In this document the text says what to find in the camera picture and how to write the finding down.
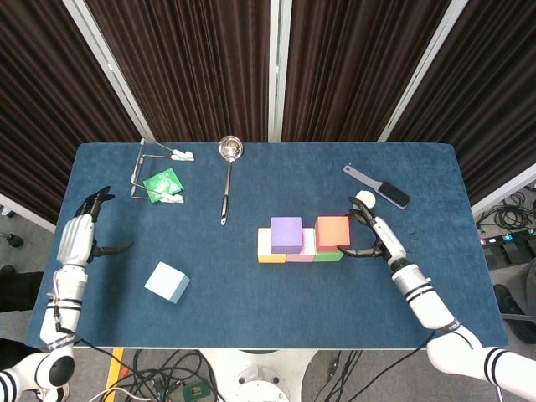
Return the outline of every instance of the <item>ladle handle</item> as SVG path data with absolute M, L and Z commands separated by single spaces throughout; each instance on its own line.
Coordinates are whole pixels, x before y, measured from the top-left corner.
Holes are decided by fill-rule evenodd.
M 227 213 L 229 211 L 229 188 L 231 184 L 231 166 L 232 162 L 227 164 L 227 180 L 225 181 L 225 193 L 224 201 L 221 204 L 221 225 L 224 226 L 227 223 Z

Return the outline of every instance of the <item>purple block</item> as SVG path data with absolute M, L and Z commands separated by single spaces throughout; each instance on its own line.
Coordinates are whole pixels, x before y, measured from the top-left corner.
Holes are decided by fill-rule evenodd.
M 303 248 L 302 218 L 272 218 L 270 229 L 272 254 L 300 254 Z

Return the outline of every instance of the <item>blue tablecloth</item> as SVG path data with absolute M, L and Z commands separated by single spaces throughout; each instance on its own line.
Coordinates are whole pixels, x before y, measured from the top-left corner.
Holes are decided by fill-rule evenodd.
M 134 241 L 126 253 L 96 259 L 87 268 L 79 333 L 93 344 L 173 348 L 414 348 L 423 329 L 391 281 L 382 259 L 338 263 L 257 263 L 257 229 L 272 216 L 318 215 L 350 208 L 361 183 L 343 173 L 351 162 L 372 178 L 388 180 L 412 200 L 401 210 L 377 197 L 383 217 L 430 276 L 452 313 L 484 346 L 505 345 L 482 249 L 453 148 L 414 143 L 245 144 L 233 167 L 229 220 L 220 225 L 226 162 L 214 143 L 181 143 L 195 162 L 146 159 L 140 179 L 173 167 L 186 203 L 151 204 L 130 197 L 137 144 L 79 148 L 58 229 L 28 330 L 41 344 L 61 231 L 84 198 L 111 185 L 103 204 L 99 245 Z M 146 153 L 162 149 L 152 144 Z M 374 237 L 353 223 L 353 245 Z M 143 286 L 159 261 L 186 273 L 188 289 L 172 304 Z

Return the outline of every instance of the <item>dark brown curtain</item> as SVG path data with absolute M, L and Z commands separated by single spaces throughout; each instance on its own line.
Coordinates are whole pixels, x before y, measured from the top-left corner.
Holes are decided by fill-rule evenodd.
M 478 202 L 536 163 L 536 2 L 471 0 L 389 141 L 448 142 Z
M 270 0 L 88 0 L 160 141 L 265 141 Z
M 293 0 L 283 141 L 375 141 L 448 0 Z
M 0 22 L 0 193 L 55 222 L 78 145 L 140 137 L 62 2 Z

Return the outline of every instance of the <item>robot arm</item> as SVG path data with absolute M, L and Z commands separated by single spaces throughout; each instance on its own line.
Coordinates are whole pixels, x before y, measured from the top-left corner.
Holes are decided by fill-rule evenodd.
M 60 387 L 67 384 L 75 371 L 73 346 L 82 308 L 87 275 L 85 267 L 93 257 L 122 252 L 122 247 L 97 247 L 95 224 L 101 203 L 113 199 L 110 187 L 89 196 L 75 217 L 64 227 L 58 250 L 62 268 L 54 273 L 54 291 L 44 314 L 41 339 L 47 353 L 34 353 L 16 366 L 0 372 L 0 402 L 14 402 L 25 390 L 45 389 L 46 402 L 63 400 Z
M 502 348 L 483 348 L 478 338 L 451 314 L 436 290 L 416 264 L 406 260 L 406 252 L 391 228 L 374 217 L 361 201 L 350 198 L 357 209 L 350 219 L 369 226 L 376 235 L 374 248 L 339 249 L 353 257 L 382 256 L 392 279 L 423 327 L 441 335 L 427 345 L 428 358 L 443 373 L 482 379 L 530 401 L 536 401 L 536 362 Z

